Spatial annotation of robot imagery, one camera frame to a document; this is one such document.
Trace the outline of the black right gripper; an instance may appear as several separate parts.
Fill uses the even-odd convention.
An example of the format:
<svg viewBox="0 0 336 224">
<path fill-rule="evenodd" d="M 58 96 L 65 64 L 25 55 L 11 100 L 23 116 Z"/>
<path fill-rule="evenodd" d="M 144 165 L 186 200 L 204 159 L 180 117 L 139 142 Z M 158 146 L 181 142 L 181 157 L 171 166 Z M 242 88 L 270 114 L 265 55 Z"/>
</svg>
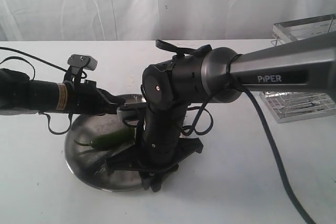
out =
<svg viewBox="0 0 336 224">
<path fill-rule="evenodd" d="M 201 153 L 199 138 L 178 138 L 171 142 L 158 141 L 148 145 L 141 141 L 120 153 L 105 159 L 108 173 L 116 171 L 138 172 L 142 187 L 161 190 L 163 182 L 179 168 L 179 163 L 193 153 Z"/>
</svg>

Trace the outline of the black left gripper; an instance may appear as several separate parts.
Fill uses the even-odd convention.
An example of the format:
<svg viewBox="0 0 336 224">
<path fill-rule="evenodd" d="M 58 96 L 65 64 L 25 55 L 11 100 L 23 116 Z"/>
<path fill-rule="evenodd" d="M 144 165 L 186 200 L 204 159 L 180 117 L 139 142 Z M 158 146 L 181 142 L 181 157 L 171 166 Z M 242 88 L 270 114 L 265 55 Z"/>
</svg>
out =
<svg viewBox="0 0 336 224">
<path fill-rule="evenodd" d="M 96 82 L 67 83 L 67 112 L 84 115 L 116 114 L 125 99 L 97 88 Z"/>
</svg>

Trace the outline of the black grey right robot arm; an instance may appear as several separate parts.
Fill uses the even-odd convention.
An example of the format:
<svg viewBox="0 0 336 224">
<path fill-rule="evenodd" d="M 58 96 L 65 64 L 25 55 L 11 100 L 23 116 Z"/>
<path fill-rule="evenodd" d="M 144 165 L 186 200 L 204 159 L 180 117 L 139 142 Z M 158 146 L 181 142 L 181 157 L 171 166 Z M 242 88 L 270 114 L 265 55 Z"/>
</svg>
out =
<svg viewBox="0 0 336 224">
<path fill-rule="evenodd" d="M 191 104 L 230 103 L 247 91 L 326 93 L 335 97 L 335 33 L 295 41 L 248 54 L 230 48 L 179 48 L 157 41 L 174 53 L 142 74 L 145 115 L 136 143 L 106 159 L 109 172 L 137 171 L 144 188 L 159 191 L 179 163 L 201 153 L 203 144 L 181 138 Z"/>
</svg>

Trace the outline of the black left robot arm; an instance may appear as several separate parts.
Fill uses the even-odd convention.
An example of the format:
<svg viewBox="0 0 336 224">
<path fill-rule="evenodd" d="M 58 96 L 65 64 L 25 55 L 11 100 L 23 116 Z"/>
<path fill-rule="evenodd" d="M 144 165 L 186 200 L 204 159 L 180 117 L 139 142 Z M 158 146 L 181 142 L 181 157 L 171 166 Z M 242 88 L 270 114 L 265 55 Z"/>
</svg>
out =
<svg viewBox="0 0 336 224">
<path fill-rule="evenodd" d="M 55 83 L 30 80 L 23 72 L 1 69 L 1 115 L 63 113 L 116 114 L 125 99 L 97 88 L 94 81 Z"/>
</svg>

